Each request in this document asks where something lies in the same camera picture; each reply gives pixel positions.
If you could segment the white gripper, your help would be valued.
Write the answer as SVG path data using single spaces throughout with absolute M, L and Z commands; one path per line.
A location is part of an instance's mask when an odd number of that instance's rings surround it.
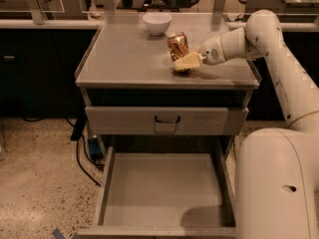
M 221 37 L 216 36 L 203 42 L 199 47 L 200 53 L 191 52 L 174 61 L 173 68 L 182 72 L 192 68 L 198 68 L 202 62 L 207 65 L 218 65 L 226 61 L 222 48 Z

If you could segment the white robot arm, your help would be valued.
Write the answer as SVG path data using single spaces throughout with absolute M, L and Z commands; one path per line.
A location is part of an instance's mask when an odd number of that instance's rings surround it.
M 264 128 L 236 162 L 237 239 L 319 239 L 319 89 L 285 44 L 278 17 L 251 14 L 243 28 L 214 36 L 173 62 L 176 71 L 262 57 L 286 128 Z

